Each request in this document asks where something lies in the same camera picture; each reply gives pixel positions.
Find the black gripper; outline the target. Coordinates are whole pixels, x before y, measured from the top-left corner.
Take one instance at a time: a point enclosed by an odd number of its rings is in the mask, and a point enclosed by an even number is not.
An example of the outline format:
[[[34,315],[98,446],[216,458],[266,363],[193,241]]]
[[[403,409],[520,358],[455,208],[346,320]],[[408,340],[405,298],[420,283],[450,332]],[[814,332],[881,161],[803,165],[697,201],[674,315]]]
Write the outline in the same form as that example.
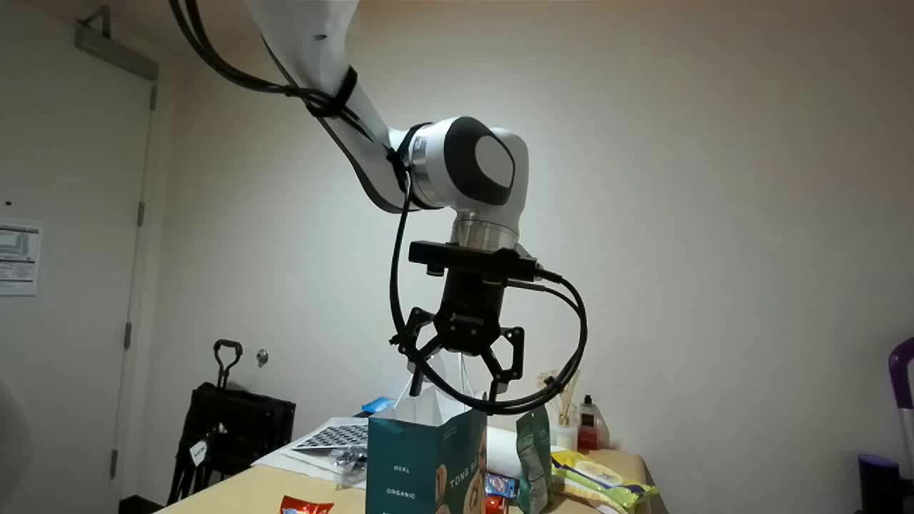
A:
[[[418,398],[425,386],[438,386],[433,358],[440,350],[461,350],[483,358],[491,376],[490,398],[497,400],[514,379],[524,376],[527,332],[520,326],[501,328],[503,276],[451,269],[438,315],[414,308],[405,323],[394,328],[391,345],[408,360],[408,395]]]

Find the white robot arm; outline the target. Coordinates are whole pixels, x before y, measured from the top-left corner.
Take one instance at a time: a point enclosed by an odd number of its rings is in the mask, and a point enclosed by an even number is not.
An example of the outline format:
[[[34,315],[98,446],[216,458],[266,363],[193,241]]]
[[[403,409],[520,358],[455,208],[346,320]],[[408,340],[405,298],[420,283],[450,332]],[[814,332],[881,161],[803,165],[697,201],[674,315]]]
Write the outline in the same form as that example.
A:
[[[444,386],[428,365],[438,349],[480,358],[491,373],[483,412],[507,412],[497,395],[524,376],[524,332],[501,326],[503,290],[520,279],[520,213],[528,192],[528,152],[518,135],[474,116],[390,128],[346,56],[357,0],[246,0],[261,41],[281,69],[273,82],[234,69],[203,26],[198,0],[170,0],[194,53],[221,76],[263,95],[296,96],[353,162],[367,196],[398,216],[413,208],[455,208],[447,245],[414,242],[413,255],[447,273],[438,315],[403,318],[394,305],[394,342],[418,376]]]

